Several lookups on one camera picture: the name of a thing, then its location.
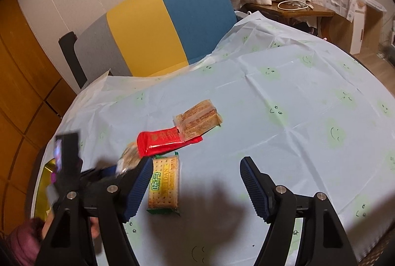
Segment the wooden wardrobe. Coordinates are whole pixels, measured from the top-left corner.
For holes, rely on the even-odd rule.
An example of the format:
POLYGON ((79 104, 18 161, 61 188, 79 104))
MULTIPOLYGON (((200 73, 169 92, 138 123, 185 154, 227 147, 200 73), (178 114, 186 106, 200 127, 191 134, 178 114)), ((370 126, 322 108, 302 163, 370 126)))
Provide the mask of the wooden wardrobe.
POLYGON ((29 219, 43 151, 75 97, 18 0, 1 0, 1 237, 29 219))

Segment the grey yellow blue chair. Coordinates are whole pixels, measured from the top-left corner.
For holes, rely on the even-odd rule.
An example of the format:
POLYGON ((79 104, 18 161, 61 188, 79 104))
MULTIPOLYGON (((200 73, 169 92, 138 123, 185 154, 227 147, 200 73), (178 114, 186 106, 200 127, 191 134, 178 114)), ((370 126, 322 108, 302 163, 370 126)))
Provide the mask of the grey yellow blue chair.
POLYGON ((125 0, 79 36, 71 31, 58 43, 85 88, 105 72, 150 77, 192 65, 235 23, 230 0, 125 0))

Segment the gold and maroon tin box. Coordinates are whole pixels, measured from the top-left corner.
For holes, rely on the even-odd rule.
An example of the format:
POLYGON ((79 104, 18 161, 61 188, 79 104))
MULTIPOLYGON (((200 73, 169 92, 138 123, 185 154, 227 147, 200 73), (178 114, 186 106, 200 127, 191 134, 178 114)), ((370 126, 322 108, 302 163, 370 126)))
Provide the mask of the gold and maroon tin box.
POLYGON ((34 199, 34 217, 46 220, 50 209, 46 189, 52 184, 52 175, 56 173, 56 160, 53 158, 46 162, 39 172, 36 198, 34 199))

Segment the sesame bar squirrel packet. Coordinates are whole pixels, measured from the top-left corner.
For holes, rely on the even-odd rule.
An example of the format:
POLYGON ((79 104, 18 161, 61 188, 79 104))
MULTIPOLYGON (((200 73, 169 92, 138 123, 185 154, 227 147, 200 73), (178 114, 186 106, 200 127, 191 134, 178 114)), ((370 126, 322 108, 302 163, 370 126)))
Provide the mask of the sesame bar squirrel packet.
POLYGON ((127 145, 127 148, 124 149, 120 159, 117 162, 117 174, 123 174, 126 171, 134 169, 139 162, 141 161, 141 157, 138 152, 138 147, 136 142, 131 142, 127 145))

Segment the cracker packet green ends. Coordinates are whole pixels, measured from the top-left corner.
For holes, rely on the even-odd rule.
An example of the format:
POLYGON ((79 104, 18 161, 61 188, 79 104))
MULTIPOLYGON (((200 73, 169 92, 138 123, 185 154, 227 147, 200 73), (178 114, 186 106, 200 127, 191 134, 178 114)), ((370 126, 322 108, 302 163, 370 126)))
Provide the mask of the cracker packet green ends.
POLYGON ((147 211, 151 214, 178 213, 179 210, 179 154, 156 156, 149 183, 147 211))

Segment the red flat snack packet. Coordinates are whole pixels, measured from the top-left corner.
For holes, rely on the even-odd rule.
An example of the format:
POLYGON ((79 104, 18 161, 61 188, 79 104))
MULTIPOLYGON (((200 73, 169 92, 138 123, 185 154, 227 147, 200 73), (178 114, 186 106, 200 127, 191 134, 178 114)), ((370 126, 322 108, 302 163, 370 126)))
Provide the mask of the red flat snack packet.
POLYGON ((157 130, 152 132, 140 132, 136 144, 141 158, 165 154, 190 144, 196 144, 203 140, 197 136, 188 141, 182 141, 176 127, 157 130))

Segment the wooden side table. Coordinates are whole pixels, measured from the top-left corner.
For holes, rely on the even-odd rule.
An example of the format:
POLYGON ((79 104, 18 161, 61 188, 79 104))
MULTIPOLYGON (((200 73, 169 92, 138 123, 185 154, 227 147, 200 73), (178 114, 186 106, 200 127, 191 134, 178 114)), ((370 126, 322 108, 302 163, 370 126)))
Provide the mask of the wooden side table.
POLYGON ((315 17, 320 38, 326 38, 327 41, 331 41, 329 28, 331 20, 336 13, 316 3, 312 3, 311 5, 313 6, 312 9, 308 7, 306 9, 290 11, 279 9, 277 3, 273 3, 272 5, 245 4, 242 6, 241 11, 259 11, 265 17, 286 25, 291 25, 296 18, 315 17))

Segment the white cardboard box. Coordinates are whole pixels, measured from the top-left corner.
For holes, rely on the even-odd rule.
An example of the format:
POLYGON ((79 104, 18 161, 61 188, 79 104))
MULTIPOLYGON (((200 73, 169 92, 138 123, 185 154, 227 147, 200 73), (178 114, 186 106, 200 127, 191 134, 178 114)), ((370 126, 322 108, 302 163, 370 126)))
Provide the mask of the white cardboard box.
POLYGON ((345 52, 358 55, 378 51, 386 8, 375 0, 325 0, 333 10, 331 42, 345 52))

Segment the light blue plastic tablecloth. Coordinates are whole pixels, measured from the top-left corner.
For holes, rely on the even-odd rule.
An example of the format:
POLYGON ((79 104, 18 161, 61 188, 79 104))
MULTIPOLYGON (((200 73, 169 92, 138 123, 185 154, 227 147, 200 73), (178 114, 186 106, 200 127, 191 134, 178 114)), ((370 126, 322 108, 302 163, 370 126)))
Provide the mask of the light blue plastic tablecloth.
POLYGON ((240 177, 249 156, 296 194, 324 192, 363 259, 394 222, 394 96, 338 47, 257 13, 202 61, 155 78, 107 74, 58 133, 80 132, 84 169, 115 164, 138 133, 203 100, 222 124, 179 151, 179 211, 142 203, 125 227, 141 265, 252 265, 268 225, 240 177))

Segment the clear-wrapped brown cake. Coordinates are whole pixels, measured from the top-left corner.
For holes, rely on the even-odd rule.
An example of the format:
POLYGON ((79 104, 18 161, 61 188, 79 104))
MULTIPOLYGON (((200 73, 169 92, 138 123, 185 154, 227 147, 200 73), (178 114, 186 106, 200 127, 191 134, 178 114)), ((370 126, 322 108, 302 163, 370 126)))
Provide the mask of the clear-wrapped brown cake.
POLYGON ((173 122, 181 140, 186 142, 220 126, 223 120, 212 102, 203 100, 186 112, 174 116, 173 122))

